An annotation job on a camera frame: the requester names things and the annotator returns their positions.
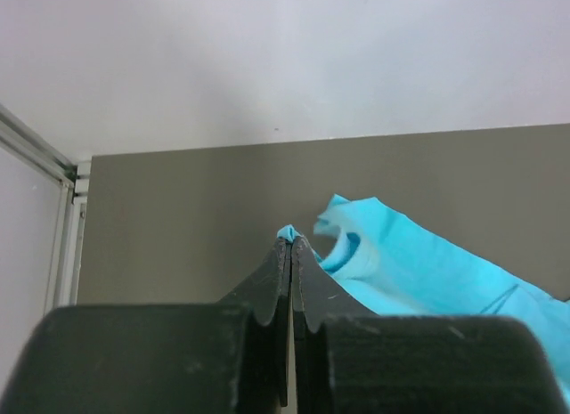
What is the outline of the bright cyan t shirt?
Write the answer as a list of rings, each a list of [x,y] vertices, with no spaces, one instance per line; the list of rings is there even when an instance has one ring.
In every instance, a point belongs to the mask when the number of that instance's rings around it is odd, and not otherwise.
[[[538,338],[569,396],[569,304],[413,222],[376,198],[334,195],[313,232],[335,239],[317,264],[385,315],[502,315]]]

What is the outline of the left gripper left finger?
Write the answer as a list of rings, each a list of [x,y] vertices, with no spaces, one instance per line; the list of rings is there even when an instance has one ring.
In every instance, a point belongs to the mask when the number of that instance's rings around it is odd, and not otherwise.
[[[218,303],[238,315],[227,347],[231,408],[288,405],[290,244],[278,238],[262,263]]]

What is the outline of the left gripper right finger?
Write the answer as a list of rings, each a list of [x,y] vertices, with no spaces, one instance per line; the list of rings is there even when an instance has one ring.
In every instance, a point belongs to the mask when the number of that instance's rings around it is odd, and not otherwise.
[[[317,263],[304,236],[291,248],[292,324],[299,413],[332,413],[325,321],[340,316],[374,317]]]

